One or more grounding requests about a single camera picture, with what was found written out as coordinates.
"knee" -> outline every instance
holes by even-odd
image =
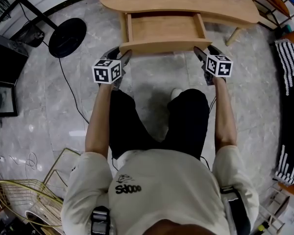
[[[128,94],[121,90],[117,90],[111,92],[110,105],[117,105],[118,107],[135,107],[135,101]]]
[[[197,89],[188,89],[188,90],[182,92],[182,94],[183,94],[183,96],[189,97],[189,99],[198,100],[200,98],[200,99],[204,99],[207,101],[206,95]]]

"wooden chair leg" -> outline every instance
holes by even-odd
[[[266,211],[266,213],[268,213],[270,215],[270,217],[273,217],[275,221],[277,221],[281,226],[284,225],[284,223],[282,223],[280,221],[280,219],[278,217],[276,217],[273,213],[271,213],[270,211],[268,211],[265,207],[263,207],[262,205],[260,205],[260,207]]]
[[[230,36],[230,38],[228,39],[228,41],[226,41],[226,46],[230,46],[234,41],[235,39],[238,37],[238,35],[240,34],[241,32],[241,28],[236,28],[233,32],[233,34]]]
[[[282,195],[288,197],[288,195],[286,195],[284,192],[282,192],[282,190],[278,190],[278,189],[276,189],[276,188],[274,188],[274,187],[270,187],[270,189],[273,189],[273,190],[276,191],[278,194],[282,194]]]

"sneaker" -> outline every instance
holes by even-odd
[[[173,91],[171,92],[171,101],[175,99],[177,96],[179,96],[182,92],[183,92],[182,89],[179,89],[179,88],[173,89]]]

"marble floor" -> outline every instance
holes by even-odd
[[[121,31],[118,15],[98,0],[83,0],[50,18],[60,24],[73,17],[86,22],[87,34],[81,46],[61,62],[79,108],[89,118],[98,91],[91,65],[121,43]],[[205,26],[213,44],[234,61],[227,83],[238,128],[238,146],[247,172],[262,194],[272,184],[280,128],[279,92],[269,48],[271,33],[257,25],[242,31],[236,42],[227,47],[224,41],[233,27],[212,23]],[[48,43],[53,30],[43,23],[39,27]],[[65,147],[84,151],[87,123],[76,110],[59,61],[44,44],[29,52],[16,88],[20,115],[3,119],[0,128],[0,156],[5,157],[5,162],[0,161],[0,178],[42,181]],[[215,96],[214,87],[206,85],[200,63],[192,52],[133,57],[125,70],[121,89],[134,97],[141,120],[157,140],[163,139],[167,130],[166,104],[173,88],[199,89],[209,103]],[[202,153],[210,167],[215,154],[214,115],[215,107]],[[36,170],[24,166],[30,152],[37,156]],[[69,162],[61,163],[58,168],[65,181],[70,166]]]

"shoulder strap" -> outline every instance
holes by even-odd
[[[92,235],[109,235],[110,231],[110,216],[109,209],[105,206],[96,207],[91,216]]]
[[[220,188],[231,235],[249,235],[250,221],[240,193],[233,187]]]

